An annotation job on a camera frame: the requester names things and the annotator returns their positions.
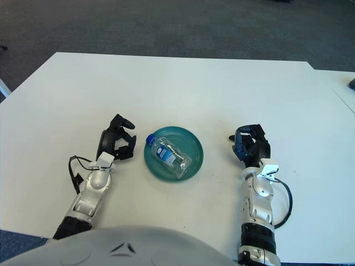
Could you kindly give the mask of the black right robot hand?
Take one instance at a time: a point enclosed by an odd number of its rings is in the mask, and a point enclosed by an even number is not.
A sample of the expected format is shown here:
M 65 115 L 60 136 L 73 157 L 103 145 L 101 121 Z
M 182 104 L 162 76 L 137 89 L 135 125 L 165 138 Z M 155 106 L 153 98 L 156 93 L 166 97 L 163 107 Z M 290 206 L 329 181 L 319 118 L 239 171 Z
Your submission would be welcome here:
M 271 148 L 260 124 L 239 127 L 229 136 L 232 150 L 245 167 L 259 167 L 262 158 L 271 158 Z

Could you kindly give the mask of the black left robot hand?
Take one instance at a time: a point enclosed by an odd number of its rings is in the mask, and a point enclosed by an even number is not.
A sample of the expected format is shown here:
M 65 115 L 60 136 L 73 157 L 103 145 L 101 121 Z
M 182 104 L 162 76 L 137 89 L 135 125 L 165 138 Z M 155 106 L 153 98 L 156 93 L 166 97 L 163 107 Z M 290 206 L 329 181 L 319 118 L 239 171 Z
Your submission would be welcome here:
M 106 152 L 114 156 L 114 160 L 126 160 L 134 156 L 134 147 L 136 144 L 136 136 L 130 136 L 124 129 L 135 129 L 135 125 L 119 114 L 116 114 L 109 127 L 104 130 L 100 136 L 100 141 L 97 149 L 96 159 Z M 127 145 L 115 148 L 115 143 L 123 139 Z

